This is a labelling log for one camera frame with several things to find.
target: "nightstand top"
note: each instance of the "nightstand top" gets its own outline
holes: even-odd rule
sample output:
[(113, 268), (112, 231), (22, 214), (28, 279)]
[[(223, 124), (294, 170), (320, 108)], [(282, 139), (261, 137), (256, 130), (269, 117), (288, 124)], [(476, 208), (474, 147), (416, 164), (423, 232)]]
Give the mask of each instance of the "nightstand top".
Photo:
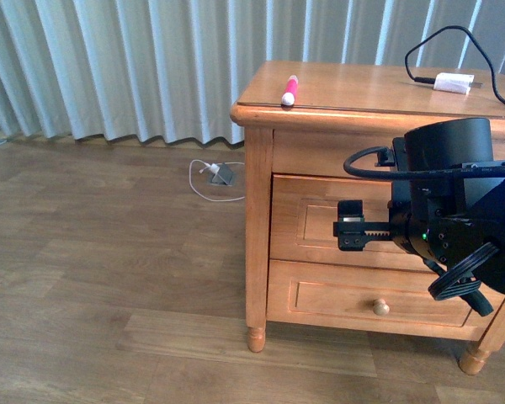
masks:
[[(436, 77), (452, 69), (413, 68), (415, 76)], [(486, 117), (492, 135), (505, 139), (505, 105), (492, 91), (490, 72), (474, 70), (482, 88), (467, 95), (434, 91), (415, 83), (403, 66), (343, 65), (298, 61), (266, 61), (231, 109), (240, 126), (287, 130), (395, 134), (434, 122)], [(281, 107), (288, 77), (299, 79), (293, 107)], [(497, 75), (505, 98), (505, 76)]]
[[(414, 76), (436, 77), (453, 69), (412, 68)], [(403, 66), (366, 66), (297, 61), (265, 62), (245, 92), (240, 105), (280, 108), (288, 77), (295, 74), (299, 87), (293, 109), (340, 109), (383, 113), (469, 115), (505, 118), (505, 105), (492, 92), (490, 72), (474, 74), (482, 88), (468, 95), (433, 91), (432, 86), (410, 79)], [(505, 76), (497, 75), (499, 93), (505, 98)]]

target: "pink marker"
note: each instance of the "pink marker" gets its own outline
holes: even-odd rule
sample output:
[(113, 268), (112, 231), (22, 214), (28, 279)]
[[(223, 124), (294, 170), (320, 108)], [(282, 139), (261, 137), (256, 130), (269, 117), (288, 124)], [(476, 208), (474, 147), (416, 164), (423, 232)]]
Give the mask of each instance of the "pink marker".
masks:
[(287, 105), (291, 107), (294, 105), (295, 96), (297, 95), (297, 76), (292, 75), (288, 78), (288, 82), (286, 83), (286, 89), (284, 91), (283, 99), (281, 100), (281, 104)]

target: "wooden nightstand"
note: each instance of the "wooden nightstand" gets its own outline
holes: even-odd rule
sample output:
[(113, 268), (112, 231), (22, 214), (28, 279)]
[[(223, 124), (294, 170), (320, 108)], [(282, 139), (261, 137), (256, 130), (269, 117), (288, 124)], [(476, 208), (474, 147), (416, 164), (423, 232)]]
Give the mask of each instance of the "wooden nightstand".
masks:
[[(434, 77), (439, 69), (416, 69)], [(388, 183), (351, 178), (344, 160), (419, 126), (468, 116), (491, 121), (505, 159), (505, 106), (485, 83), (467, 96), (412, 82), (403, 67), (269, 61), (231, 110), (245, 127), (248, 345), (265, 344), (266, 320), (472, 341), (460, 367), (477, 373), (505, 342), (505, 296), (481, 287), (494, 313), (461, 299), (434, 301), (437, 275), (389, 242), (341, 252), (332, 236), (340, 199), (362, 199), (368, 221), (387, 221)], [(292, 74), (296, 104), (281, 108)], [(505, 77), (498, 78), (505, 94)], [(361, 167), (373, 167), (365, 158)]]

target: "white charger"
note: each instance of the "white charger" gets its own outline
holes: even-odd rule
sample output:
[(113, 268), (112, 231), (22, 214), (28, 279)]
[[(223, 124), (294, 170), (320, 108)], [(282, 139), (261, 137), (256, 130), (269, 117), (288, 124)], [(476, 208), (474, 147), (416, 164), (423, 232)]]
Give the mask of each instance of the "white charger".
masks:
[(482, 83), (473, 82), (474, 78), (473, 74), (439, 73), (434, 81), (434, 90), (466, 95), (471, 88), (482, 87)]

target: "black cylinder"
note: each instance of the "black cylinder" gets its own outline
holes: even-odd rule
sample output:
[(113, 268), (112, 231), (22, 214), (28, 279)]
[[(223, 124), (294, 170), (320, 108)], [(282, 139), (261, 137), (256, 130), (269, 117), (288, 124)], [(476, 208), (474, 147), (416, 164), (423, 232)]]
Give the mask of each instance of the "black cylinder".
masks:
[(465, 118), (426, 125), (404, 135), (410, 171), (452, 168), (493, 158), (490, 121)]

